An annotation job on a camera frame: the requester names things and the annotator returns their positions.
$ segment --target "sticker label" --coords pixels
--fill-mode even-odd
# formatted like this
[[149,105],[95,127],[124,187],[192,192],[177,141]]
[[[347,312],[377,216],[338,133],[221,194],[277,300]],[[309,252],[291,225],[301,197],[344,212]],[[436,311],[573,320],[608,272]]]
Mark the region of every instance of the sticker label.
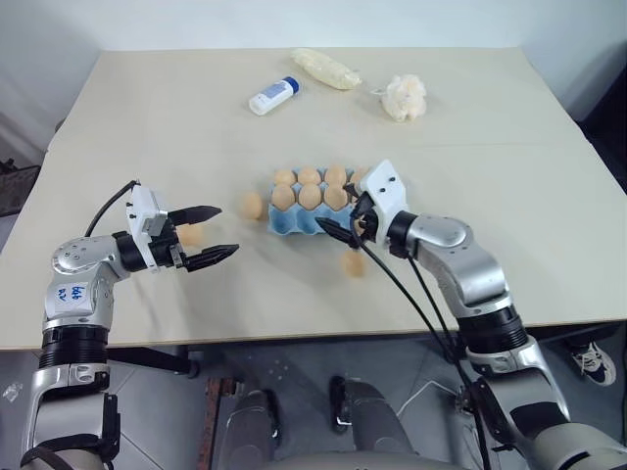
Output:
[[87,282],[60,284],[55,294],[56,311],[89,310]]
[[262,91],[262,94],[266,95],[270,100],[276,95],[285,90],[285,83],[274,83],[273,85]]

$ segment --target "white wall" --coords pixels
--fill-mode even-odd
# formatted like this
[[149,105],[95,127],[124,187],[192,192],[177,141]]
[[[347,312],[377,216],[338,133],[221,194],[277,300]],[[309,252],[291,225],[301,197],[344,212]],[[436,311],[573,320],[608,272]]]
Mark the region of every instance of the white wall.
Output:
[[0,140],[40,162],[101,49],[522,46],[583,118],[626,40],[626,0],[0,0]]

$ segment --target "white table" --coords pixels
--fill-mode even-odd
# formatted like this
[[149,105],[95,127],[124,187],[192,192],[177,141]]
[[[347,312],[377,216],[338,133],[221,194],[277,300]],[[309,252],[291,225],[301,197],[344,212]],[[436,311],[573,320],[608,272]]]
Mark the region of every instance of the white table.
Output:
[[[223,208],[208,242],[241,249],[199,272],[141,272],[118,284],[111,344],[423,331],[376,266],[363,279],[343,274],[338,242],[280,238],[238,215],[241,194],[266,191],[277,168],[383,158],[403,176],[415,212],[473,227],[527,324],[627,316],[624,194],[519,50],[331,53],[360,71],[360,89],[313,81],[288,50],[104,53],[0,257],[0,348],[39,347],[51,253],[134,177],[171,209]],[[429,109],[398,124],[369,92],[406,72],[423,78]],[[287,74],[301,81],[299,96],[253,115],[248,98]],[[119,203],[94,234],[125,228]],[[386,259],[426,305],[407,264]]]

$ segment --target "blue bottle cap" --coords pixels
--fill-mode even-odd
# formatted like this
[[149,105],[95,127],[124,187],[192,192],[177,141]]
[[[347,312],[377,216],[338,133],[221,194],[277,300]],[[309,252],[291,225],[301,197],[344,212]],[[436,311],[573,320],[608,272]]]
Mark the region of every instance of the blue bottle cap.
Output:
[[283,78],[283,80],[287,81],[290,84],[290,86],[292,87],[292,90],[294,90],[294,94],[298,93],[298,90],[300,89],[300,85],[298,84],[298,81],[296,81],[291,76],[286,76],[285,78]]

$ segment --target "bottle label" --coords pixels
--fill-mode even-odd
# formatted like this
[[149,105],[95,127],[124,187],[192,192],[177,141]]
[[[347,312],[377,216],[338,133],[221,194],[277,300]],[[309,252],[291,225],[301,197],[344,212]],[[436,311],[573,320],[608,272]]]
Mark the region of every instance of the bottle label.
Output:
[[278,95],[284,90],[285,90],[285,83],[278,82],[266,88],[264,91],[262,91],[262,94],[266,95],[271,100],[272,98],[274,98],[276,95]]

